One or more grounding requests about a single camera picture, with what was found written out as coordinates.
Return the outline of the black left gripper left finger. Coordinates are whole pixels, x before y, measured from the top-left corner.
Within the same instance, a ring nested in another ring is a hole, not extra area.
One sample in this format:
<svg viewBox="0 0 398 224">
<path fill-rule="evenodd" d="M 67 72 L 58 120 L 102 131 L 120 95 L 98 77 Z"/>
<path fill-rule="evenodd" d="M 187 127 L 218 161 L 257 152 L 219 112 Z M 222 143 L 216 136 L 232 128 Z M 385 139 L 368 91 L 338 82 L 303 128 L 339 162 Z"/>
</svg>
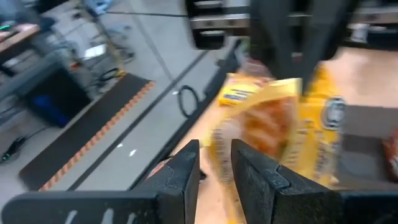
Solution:
<svg viewBox="0 0 398 224">
<path fill-rule="evenodd" d="M 3 224 L 195 224 L 200 143 L 191 140 L 132 190 L 27 192 L 2 209 Z"/>
</svg>

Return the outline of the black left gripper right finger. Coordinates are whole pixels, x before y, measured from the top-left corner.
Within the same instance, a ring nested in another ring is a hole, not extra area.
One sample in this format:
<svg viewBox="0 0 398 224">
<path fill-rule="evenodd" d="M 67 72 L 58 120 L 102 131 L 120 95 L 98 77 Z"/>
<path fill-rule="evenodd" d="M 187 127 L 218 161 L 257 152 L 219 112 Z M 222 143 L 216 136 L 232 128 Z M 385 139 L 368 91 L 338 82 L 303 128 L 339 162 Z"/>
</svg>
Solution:
<svg viewBox="0 0 398 224">
<path fill-rule="evenodd" d="M 239 139 L 231 163 L 247 224 L 398 224 L 398 190 L 330 190 Z"/>
</svg>

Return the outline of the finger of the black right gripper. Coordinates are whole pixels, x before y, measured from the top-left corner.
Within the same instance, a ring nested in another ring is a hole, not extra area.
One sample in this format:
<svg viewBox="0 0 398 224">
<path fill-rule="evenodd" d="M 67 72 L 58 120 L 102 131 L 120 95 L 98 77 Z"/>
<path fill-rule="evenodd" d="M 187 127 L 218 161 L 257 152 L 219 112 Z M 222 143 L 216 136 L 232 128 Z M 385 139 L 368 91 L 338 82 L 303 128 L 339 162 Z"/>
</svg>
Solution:
<svg viewBox="0 0 398 224">
<path fill-rule="evenodd" d="M 330 37 L 340 26 L 347 25 L 357 5 L 358 0 L 312 0 L 312 16 L 305 26 L 305 42 L 300 63 L 303 92 L 307 91 L 313 80 L 317 63 L 326 54 Z"/>
<path fill-rule="evenodd" d="M 249 4 L 249 55 L 276 79 L 294 76 L 290 10 L 291 0 L 251 0 Z"/>
</svg>

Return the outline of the yellow creamy chicken ramen pack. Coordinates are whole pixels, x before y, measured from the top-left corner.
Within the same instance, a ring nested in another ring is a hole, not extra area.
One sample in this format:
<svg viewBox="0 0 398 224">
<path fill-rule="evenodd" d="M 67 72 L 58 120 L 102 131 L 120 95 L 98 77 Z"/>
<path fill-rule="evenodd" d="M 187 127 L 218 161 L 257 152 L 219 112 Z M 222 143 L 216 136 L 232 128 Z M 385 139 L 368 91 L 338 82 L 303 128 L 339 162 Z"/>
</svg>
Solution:
<svg viewBox="0 0 398 224">
<path fill-rule="evenodd" d="M 229 73 L 219 103 L 226 110 L 205 147 L 221 183 L 233 183 L 231 141 L 240 139 L 310 180 L 333 185 L 346 102 L 325 67 L 304 95 L 298 78 Z"/>
</svg>

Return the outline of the grey translucent plastic bin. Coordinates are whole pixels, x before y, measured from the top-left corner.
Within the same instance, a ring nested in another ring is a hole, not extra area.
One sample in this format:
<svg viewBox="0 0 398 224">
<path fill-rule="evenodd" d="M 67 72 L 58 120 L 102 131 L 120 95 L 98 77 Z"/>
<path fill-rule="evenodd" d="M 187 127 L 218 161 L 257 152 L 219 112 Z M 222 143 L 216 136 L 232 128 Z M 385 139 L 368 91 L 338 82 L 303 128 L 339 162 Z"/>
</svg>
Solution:
<svg viewBox="0 0 398 224">
<path fill-rule="evenodd" d="M 341 189 L 398 190 L 387 169 L 382 140 L 398 128 L 398 108 L 349 105 L 335 177 Z"/>
</svg>

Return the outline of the black orange-striped floor mat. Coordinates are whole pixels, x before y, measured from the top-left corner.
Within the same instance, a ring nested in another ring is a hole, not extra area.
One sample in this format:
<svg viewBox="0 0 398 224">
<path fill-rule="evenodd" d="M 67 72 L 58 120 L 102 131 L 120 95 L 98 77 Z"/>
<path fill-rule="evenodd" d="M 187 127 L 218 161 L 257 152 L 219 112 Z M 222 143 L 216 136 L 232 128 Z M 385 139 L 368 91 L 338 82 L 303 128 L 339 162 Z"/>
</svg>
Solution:
<svg viewBox="0 0 398 224">
<path fill-rule="evenodd" d="M 29 190 L 53 187 L 144 95 L 155 81 L 123 76 L 56 140 L 30 161 L 19 177 Z"/>
</svg>

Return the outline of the black floor power brick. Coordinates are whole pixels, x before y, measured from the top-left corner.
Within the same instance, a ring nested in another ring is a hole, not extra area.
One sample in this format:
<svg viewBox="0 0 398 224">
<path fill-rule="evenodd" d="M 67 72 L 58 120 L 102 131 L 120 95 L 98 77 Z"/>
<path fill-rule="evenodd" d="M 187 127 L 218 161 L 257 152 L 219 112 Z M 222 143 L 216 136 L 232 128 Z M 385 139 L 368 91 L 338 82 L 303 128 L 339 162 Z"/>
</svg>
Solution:
<svg viewBox="0 0 398 224">
<path fill-rule="evenodd" d="M 7 148 L 7 150 L 1 154 L 0 156 L 0 164 L 8 161 L 27 141 L 27 136 L 21 136 L 16 138 L 11 145 Z"/>
</svg>

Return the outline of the black floor box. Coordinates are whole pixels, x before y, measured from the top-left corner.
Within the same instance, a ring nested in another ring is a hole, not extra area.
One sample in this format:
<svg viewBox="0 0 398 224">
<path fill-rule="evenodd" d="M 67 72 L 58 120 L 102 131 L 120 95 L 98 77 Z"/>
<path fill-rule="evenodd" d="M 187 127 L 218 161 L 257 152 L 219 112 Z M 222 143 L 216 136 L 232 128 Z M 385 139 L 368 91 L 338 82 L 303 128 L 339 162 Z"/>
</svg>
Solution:
<svg viewBox="0 0 398 224">
<path fill-rule="evenodd" d="M 46 68 L 17 92 L 25 106 L 52 126 L 65 127 L 91 98 L 66 68 Z"/>
</svg>

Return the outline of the wooden background desk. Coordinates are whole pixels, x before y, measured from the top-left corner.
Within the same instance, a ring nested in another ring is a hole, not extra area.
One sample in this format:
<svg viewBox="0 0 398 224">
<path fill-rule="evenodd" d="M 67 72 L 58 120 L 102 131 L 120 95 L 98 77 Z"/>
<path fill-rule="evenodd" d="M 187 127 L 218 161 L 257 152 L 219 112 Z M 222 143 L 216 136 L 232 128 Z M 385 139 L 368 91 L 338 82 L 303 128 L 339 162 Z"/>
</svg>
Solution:
<svg viewBox="0 0 398 224">
<path fill-rule="evenodd" d="M 19 24 L 9 32 L 0 30 L 0 65 L 26 51 L 39 32 L 37 24 Z"/>
</svg>

